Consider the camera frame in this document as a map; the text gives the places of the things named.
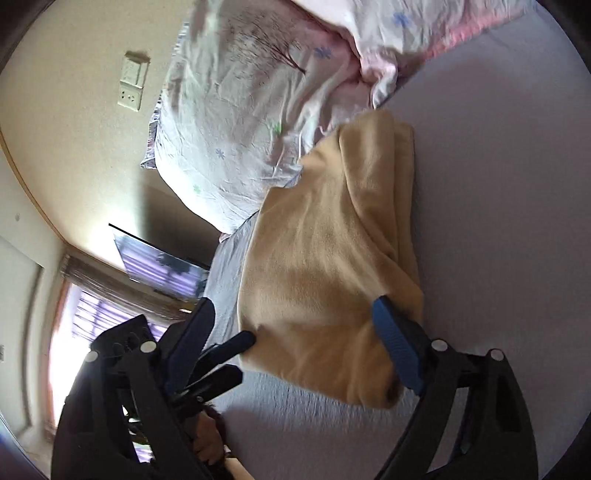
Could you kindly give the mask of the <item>person's left hand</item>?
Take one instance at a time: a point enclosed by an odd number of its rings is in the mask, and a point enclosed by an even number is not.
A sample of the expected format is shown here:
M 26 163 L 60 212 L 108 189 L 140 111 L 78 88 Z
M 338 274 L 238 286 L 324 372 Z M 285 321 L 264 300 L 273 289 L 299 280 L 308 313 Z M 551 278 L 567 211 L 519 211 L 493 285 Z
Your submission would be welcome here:
M 225 425 L 221 414 L 211 405 L 205 405 L 195 417 L 192 436 L 193 451 L 201 462 L 221 462 L 225 455 Z

